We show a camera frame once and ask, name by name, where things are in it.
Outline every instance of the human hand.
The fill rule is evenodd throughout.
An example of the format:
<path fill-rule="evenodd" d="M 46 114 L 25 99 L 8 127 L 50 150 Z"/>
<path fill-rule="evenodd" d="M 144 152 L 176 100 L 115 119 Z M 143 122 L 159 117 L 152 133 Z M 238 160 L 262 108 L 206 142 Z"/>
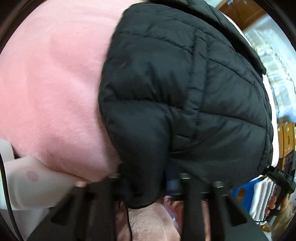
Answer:
<path fill-rule="evenodd" d="M 274 209 L 276 207 L 275 203 L 276 203 L 276 190 L 274 190 L 274 194 L 271 197 L 270 201 L 267 203 L 267 208 L 265 210 L 265 215 L 268 215 L 270 213 L 271 209 Z M 283 213 L 289 206 L 290 202 L 289 202 L 289 197 L 288 195 L 285 196 L 285 198 L 283 199 L 283 202 L 281 204 L 281 210 L 280 210 L 280 214 Z"/>

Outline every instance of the person's finger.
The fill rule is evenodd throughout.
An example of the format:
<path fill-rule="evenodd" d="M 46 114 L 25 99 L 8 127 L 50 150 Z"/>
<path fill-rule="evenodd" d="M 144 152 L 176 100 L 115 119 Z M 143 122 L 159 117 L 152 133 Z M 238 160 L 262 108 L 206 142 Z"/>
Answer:
<path fill-rule="evenodd" d="M 270 209 L 267 207 L 266 209 L 265 209 L 265 215 L 268 215 L 270 213 Z"/>
<path fill-rule="evenodd" d="M 269 202 L 270 202 L 271 204 L 275 204 L 275 203 L 276 203 L 276 196 L 272 196 L 272 197 L 270 198 Z"/>
<path fill-rule="evenodd" d="M 276 205 L 275 205 L 274 202 L 269 201 L 269 202 L 268 202 L 268 207 L 269 207 L 269 209 L 274 209 L 274 208 L 276 207 Z"/>
<path fill-rule="evenodd" d="M 279 213 L 283 213 L 289 206 L 289 196 L 286 195 L 285 198 L 283 199 L 281 210 Z"/>

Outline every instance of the white plastic object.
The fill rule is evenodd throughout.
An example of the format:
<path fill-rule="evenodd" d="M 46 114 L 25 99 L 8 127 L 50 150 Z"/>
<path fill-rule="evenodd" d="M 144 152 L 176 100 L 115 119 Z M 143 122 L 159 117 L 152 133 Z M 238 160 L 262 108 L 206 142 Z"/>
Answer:
<path fill-rule="evenodd" d="M 6 145 L 4 148 L 3 142 L 0 146 L 2 155 L 3 150 L 7 151 L 9 146 Z M 2 157 L 13 158 L 7 153 Z M 5 161 L 3 158 L 3 160 L 13 210 L 53 207 L 74 186 L 75 182 L 80 180 L 78 177 L 49 169 L 33 156 L 10 161 Z M 0 182 L 0 209 L 7 209 L 3 182 Z"/>

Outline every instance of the blue object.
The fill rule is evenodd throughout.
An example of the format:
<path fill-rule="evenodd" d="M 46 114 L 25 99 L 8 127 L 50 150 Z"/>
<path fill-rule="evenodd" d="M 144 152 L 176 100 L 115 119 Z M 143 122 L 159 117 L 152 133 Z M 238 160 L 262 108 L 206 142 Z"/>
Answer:
<path fill-rule="evenodd" d="M 232 190 L 232 195 L 237 198 L 237 195 L 239 193 L 239 190 L 241 188 L 243 188 L 244 190 L 246 190 L 246 193 L 243 197 L 243 200 L 241 202 L 241 205 L 245 208 L 245 210 L 249 213 L 250 209 L 251 209 L 251 204 L 252 204 L 252 200 L 253 200 L 253 196 L 254 196 L 254 185 L 258 182 L 260 182 L 261 180 L 258 178 L 255 181 L 252 182 L 248 182 L 240 187 L 237 187 L 235 189 Z"/>

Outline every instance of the black cable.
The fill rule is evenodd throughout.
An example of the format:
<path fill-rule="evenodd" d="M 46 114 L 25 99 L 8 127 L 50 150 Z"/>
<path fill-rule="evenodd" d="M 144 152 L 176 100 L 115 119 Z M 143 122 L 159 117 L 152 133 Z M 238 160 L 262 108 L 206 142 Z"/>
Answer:
<path fill-rule="evenodd" d="M 129 229 L 129 231 L 130 231 L 130 241 L 133 241 L 133 231 L 132 231 L 132 229 L 131 229 L 131 224 L 130 224 L 130 221 L 129 221 L 129 215 L 128 215 L 128 207 L 127 207 L 127 205 L 126 205 L 126 203 L 125 202 L 123 202 L 123 204 L 124 204 L 124 206 L 125 206 L 125 208 L 126 208 L 126 218 L 127 218 L 127 220 L 128 220 L 128 229 Z"/>
<path fill-rule="evenodd" d="M 267 220 L 263 220 L 263 221 L 254 221 L 255 223 L 263 223 L 266 222 Z"/>
<path fill-rule="evenodd" d="M 12 226 L 15 230 L 15 233 L 20 241 L 24 241 L 22 238 L 22 235 L 20 234 L 20 230 L 17 227 L 17 223 L 15 221 L 15 217 L 12 212 L 11 204 L 10 204 L 10 199 L 9 199 L 9 193 L 8 193 L 8 186 L 7 186 L 7 179 L 6 179 L 6 174 L 5 174 L 5 167 L 4 167 L 4 162 L 0 153 L 0 171 L 1 171 L 1 178 L 2 178 L 2 184 L 3 184 L 3 191 L 4 191 L 4 196 L 5 196 L 5 201 L 6 201 L 6 206 L 8 210 L 8 214 L 12 223 Z"/>

